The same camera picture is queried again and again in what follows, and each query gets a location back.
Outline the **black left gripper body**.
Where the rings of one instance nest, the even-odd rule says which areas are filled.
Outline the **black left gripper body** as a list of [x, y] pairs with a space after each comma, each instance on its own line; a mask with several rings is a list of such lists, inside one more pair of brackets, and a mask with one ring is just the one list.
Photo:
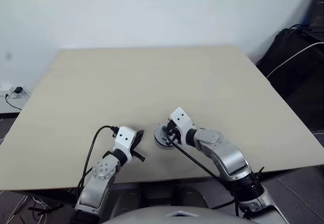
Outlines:
[[145, 161], [145, 157], [143, 155], [141, 155], [140, 153], [135, 151], [136, 145], [133, 144], [130, 148], [130, 153], [133, 157], [136, 157], [137, 159], [139, 159], [141, 162]]

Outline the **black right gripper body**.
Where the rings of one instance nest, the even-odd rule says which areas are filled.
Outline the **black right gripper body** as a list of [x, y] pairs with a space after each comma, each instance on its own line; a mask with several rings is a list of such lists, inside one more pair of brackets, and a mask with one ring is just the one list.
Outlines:
[[172, 143], [170, 142], [172, 140], [173, 143], [181, 145], [181, 135], [180, 132], [175, 129], [174, 132], [170, 132], [170, 136], [167, 136], [167, 145], [171, 146]]

